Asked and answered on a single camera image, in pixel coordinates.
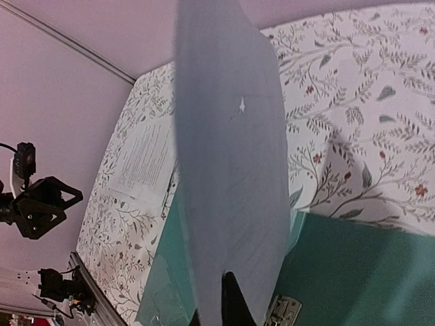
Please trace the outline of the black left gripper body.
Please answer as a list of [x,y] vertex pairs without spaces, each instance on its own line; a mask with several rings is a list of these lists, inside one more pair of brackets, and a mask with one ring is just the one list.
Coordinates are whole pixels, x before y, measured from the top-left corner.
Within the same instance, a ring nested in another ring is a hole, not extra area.
[[1,223],[17,226],[23,226],[22,213],[18,208],[18,203],[22,200],[23,194],[19,194],[16,198],[13,193],[4,193],[4,183],[1,181]]

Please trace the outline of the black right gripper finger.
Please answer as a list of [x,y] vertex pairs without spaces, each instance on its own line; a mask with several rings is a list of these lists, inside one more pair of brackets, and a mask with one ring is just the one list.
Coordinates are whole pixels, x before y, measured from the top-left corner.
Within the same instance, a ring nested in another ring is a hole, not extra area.
[[220,317],[218,318],[220,325],[254,324],[254,319],[233,272],[225,272],[222,275],[221,294]]

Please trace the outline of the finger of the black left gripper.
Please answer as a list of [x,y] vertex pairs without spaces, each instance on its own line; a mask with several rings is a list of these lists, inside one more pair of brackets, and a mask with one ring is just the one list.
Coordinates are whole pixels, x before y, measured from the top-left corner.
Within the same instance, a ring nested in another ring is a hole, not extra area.
[[15,199],[15,223],[23,237],[38,240],[67,219],[65,211],[84,199],[56,177],[40,179]]

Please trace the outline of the teal plastic folder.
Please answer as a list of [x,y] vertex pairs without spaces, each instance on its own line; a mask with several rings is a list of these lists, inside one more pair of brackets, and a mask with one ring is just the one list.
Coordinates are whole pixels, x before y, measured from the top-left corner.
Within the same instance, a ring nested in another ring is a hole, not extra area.
[[[194,314],[183,199],[176,192],[136,325],[187,325]],[[433,325],[434,238],[403,232],[390,207],[358,206],[366,223],[294,214],[275,293],[300,302],[297,325]]]

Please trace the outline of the white printed paper sheet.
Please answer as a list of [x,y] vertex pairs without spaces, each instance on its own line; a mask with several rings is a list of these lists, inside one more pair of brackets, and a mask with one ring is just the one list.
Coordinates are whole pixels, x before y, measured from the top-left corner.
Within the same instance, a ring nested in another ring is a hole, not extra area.
[[238,1],[180,1],[175,129],[194,297],[221,325],[232,272],[262,325],[290,231],[288,142],[277,57]]

